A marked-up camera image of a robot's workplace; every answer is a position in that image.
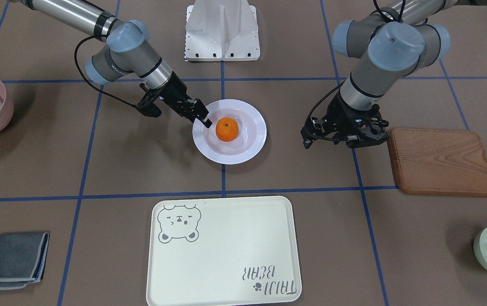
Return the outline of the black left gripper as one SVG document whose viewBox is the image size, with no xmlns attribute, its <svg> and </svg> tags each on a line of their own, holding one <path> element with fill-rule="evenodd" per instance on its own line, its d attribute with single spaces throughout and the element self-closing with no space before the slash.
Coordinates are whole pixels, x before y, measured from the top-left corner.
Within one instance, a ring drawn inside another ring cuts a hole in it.
<svg viewBox="0 0 487 306">
<path fill-rule="evenodd" d="M 313 116 L 315 109 L 331 94 L 330 91 L 321 98 L 306 116 L 300 130 L 305 149 L 309 149 L 319 140 L 332 142 L 334 145 L 344 142 L 351 149 L 373 147 L 388 140 L 386 128 L 389 122 L 382 118 L 378 104 L 373 105 L 370 110 L 355 110 L 337 93 L 330 101 L 325 116 Z"/>
</svg>

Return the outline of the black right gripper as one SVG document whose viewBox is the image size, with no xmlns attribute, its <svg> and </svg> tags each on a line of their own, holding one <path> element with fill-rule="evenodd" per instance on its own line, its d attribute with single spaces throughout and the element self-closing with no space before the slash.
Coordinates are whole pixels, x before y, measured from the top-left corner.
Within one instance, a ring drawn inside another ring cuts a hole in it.
<svg viewBox="0 0 487 306">
<path fill-rule="evenodd" d="M 193 99 L 187 95 L 187 86 L 179 76 L 172 72 L 165 85 L 159 89 L 150 89 L 147 82 L 142 82 L 140 88 L 145 92 L 142 99 L 136 106 L 143 116 L 157 118 L 162 111 L 156 106 L 155 101 L 162 101 L 179 116 L 187 119 L 198 119 L 205 126 L 210 128 L 212 122 L 208 117 L 208 109 L 200 99 Z"/>
</svg>

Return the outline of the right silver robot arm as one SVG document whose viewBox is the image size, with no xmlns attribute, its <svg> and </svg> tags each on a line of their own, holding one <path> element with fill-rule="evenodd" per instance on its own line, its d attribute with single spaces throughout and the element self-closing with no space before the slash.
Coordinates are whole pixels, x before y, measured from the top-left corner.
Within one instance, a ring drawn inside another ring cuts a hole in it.
<svg viewBox="0 0 487 306">
<path fill-rule="evenodd" d="M 122 21 L 86 0 L 24 0 L 22 4 L 86 33 L 83 42 L 96 39 L 104 43 L 84 70 L 78 68 L 92 89 L 99 91 L 100 85 L 134 74 L 142 80 L 144 95 L 129 106 L 143 116 L 159 117 L 162 112 L 155 101 L 160 99 L 179 116 L 211 127 L 206 106 L 187 94 L 185 83 L 150 44 L 150 33 L 141 21 Z"/>
</svg>

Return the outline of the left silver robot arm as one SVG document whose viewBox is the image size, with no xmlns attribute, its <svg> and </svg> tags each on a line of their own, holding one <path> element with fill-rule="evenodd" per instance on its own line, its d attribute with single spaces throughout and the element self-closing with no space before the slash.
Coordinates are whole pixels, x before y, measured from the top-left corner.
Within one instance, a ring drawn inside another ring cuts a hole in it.
<svg viewBox="0 0 487 306">
<path fill-rule="evenodd" d="M 397 0 L 377 6 L 362 20 L 346 20 L 335 29 L 332 46 L 358 59 L 349 76 L 329 91 L 326 114 L 309 113 L 300 131 L 303 145 L 317 140 L 346 143 L 356 149 L 385 143 L 389 122 L 380 114 L 380 99 L 400 78 L 441 60 L 450 49 L 445 27 L 427 22 L 452 7 L 453 0 Z"/>
</svg>

